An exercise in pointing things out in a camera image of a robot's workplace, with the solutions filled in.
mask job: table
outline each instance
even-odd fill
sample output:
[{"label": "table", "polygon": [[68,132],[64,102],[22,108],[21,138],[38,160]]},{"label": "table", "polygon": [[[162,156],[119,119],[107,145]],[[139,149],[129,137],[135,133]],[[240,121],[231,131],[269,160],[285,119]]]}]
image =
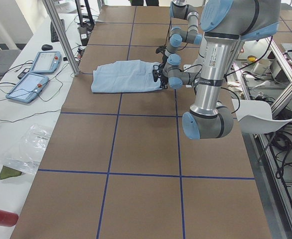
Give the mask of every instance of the table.
[{"label": "table", "polygon": [[[80,44],[79,34],[77,32],[76,23],[74,22],[75,14],[60,14],[60,18],[65,20],[65,27],[68,28],[67,36],[71,47]],[[25,46],[21,54],[13,63],[13,66],[22,64],[27,60],[33,60],[38,51],[41,51],[41,46],[43,44],[53,45],[53,50],[60,51],[62,56],[63,53],[60,42],[50,42],[50,19],[47,18],[34,36],[30,39],[28,44]],[[67,62],[61,62],[59,68],[55,74],[60,71],[63,65]],[[1,82],[18,82],[18,73],[9,72],[7,73]],[[61,74],[59,74],[58,79],[63,82],[63,87],[60,92],[50,101],[43,102],[39,98],[36,98],[32,103],[20,104],[14,101],[1,101],[0,102],[0,119],[3,120],[17,120],[26,116],[30,116],[34,113],[40,113],[45,111],[56,111],[60,110],[62,104],[65,101],[67,93],[73,81],[72,70],[67,66]],[[54,95],[59,89],[61,83],[56,79],[53,79],[46,88],[43,90],[41,97],[44,99],[49,99]],[[9,91],[10,87],[1,87],[4,91]],[[5,94],[0,91],[0,100],[5,98]],[[6,123],[0,122],[0,159],[2,154],[10,149],[15,143],[17,143],[20,138],[27,132],[27,130],[33,124],[44,125],[54,128],[56,121],[59,117],[59,112],[47,113],[43,115],[38,115],[31,117],[16,123]],[[24,174],[16,178],[9,178],[0,181],[0,209],[20,213],[29,189],[32,185],[34,176]],[[0,227],[0,239],[8,239],[13,231],[12,228]]]},{"label": "table", "polygon": [[[98,65],[160,61],[168,26],[166,7],[102,8],[11,239],[271,238],[236,120],[225,138],[192,141],[192,89],[91,93]],[[182,64],[197,54],[186,47]]]}]

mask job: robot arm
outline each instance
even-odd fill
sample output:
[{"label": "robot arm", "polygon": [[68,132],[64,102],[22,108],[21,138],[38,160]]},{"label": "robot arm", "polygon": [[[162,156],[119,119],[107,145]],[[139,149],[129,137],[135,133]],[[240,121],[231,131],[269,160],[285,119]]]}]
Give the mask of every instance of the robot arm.
[{"label": "robot arm", "polygon": [[[210,0],[200,20],[207,41],[201,45],[205,56],[200,74],[181,72],[179,56],[169,55],[163,74],[170,86],[178,89],[193,82],[197,92],[194,104],[182,118],[189,138],[220,138],[231,131],[233,117],[218,101],[229,56],[238,41],[259,40],[277,32],[280,4],[280,0]],[[170,12],[180,16],[175,11],[181,5],[185,0],[174,0]]]}]

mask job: red cylinder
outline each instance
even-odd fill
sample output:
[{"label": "red cylinder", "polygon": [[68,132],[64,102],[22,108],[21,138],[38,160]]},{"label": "red cylinder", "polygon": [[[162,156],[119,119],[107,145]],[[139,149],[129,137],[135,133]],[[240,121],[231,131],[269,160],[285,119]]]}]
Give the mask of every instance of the red cylinder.
[{"label": "red cylinder", "polygon": [[0,210],[0,226],[12,227],[16,224],[18,214]]}]

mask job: folded towel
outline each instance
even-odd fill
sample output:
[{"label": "folded towel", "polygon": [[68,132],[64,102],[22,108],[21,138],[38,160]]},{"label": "folded towel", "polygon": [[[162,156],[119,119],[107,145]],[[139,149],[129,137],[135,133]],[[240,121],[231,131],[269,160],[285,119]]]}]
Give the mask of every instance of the folded towel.
[{"label": "folded towel", "polygon": [[93,93],[148,92],[161,90],[160,81],[154,82],[153,65],[140,60],[117,61],[102,65],[93,71]]}]

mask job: metal pole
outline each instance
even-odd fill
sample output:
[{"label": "metal pole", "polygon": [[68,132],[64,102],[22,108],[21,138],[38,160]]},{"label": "metal pole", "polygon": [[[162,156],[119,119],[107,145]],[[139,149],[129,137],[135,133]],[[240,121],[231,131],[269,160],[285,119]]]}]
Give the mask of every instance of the metal pole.
[{"label": "metal pole", "polygon": [[70,63],[70,66],[73,70],[73,73],[75,76],[79,74],[79,69],[77,62],[75,61],[72,48],[70,46],[70,43],[68,42],[65,29],[60,21],[60,17],[58,16],[58,13],[55,9],[53,0],[43,0],[43,4],[46,8],[47,13],[49,14],[52,24],[55,28],[55,31],[58,35],[58,39],[61,42],[62,48],[64,50],[64,53],[67,57],[68,62]]},{"label": "metal pole", "polygon": [[105,5],[104,0],[97,0],[97,5],[98,5],[98,9],[99,9],[99,11],[101,11],[102,6]]}]

